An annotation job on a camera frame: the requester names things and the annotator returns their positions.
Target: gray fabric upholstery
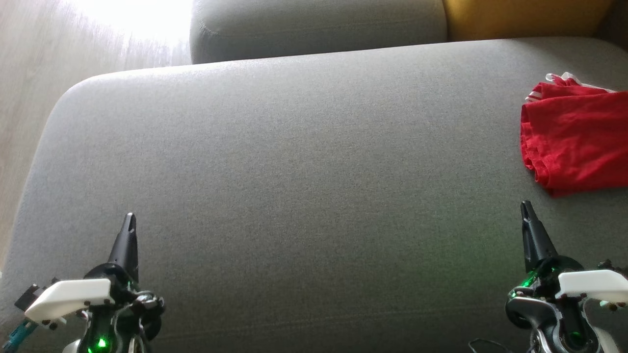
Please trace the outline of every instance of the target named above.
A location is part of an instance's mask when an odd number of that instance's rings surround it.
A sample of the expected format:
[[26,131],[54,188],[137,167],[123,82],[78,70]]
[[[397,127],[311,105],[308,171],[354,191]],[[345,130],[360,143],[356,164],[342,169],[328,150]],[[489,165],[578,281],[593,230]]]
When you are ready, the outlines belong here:
[[[525,351],[519,203],[587,266],[625,261],[628,190],[552,199],[519,152],[548,72],[628,89],[589,38],[407,46],[113,73],[70,89],[33,162],[0,283],[105,261],[138,215],[140,280],[168,302],[156,352]],[[613,329],[620,315],[596,315]],[[24,352],[60,352],[77,320]]]
[[195,0],[193,63],[447,40],[441,0]]

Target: red cloth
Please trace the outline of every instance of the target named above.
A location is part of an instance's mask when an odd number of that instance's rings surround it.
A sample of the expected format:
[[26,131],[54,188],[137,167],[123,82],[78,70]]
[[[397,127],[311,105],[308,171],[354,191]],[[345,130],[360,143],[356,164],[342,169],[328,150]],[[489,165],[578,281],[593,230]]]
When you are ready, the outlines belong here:
[[628,92],[539,83],[521,109],[521,154],[550,195],[628,186]]

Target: green led light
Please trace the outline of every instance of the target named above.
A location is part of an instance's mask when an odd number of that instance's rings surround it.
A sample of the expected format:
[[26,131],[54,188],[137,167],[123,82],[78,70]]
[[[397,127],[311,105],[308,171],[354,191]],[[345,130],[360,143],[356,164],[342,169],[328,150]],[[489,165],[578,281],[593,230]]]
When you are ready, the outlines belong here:
[[584,345],[585,344],[585,340],[582,337],[582,334],[580,332],[572,331],[572,332],[569,333],[569,336],[571,337],[571,340],[573,341],[573,343],[575,343],[577,345]]
[[525,281],[521,282],[521,285],[519,285],[520,287],[529,287],[532,285],[534,280],[536,280],[536,273],[534,271],[530,271],[528,276],[529,277]]

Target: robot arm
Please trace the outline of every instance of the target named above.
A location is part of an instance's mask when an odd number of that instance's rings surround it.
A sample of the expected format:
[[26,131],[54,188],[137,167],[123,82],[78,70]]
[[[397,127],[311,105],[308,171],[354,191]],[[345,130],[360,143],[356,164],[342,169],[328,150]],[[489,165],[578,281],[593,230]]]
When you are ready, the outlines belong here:
[[625,303],[628,279],[610,261],[585,271],[559,255],[530,201],[521,204],[523,248],[528,278],[513,288],[506,302],[510,321],[531,330],[530,352],[614,353],[612,337],[590,325],[584,311],[589,299]]
[[110,290],[111,280],[108,278],[59,281],[46,289],[24,314],[32,321],[40,322],[56,320],[90,305],[115,304]]

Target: wooden floor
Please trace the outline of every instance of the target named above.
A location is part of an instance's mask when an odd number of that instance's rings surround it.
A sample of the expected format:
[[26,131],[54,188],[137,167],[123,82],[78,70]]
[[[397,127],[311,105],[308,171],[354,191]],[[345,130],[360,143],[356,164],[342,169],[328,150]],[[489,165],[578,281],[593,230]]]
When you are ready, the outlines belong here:
[[191,0],[0,0],[0,270],[46,119],[102,73],[190,64]]

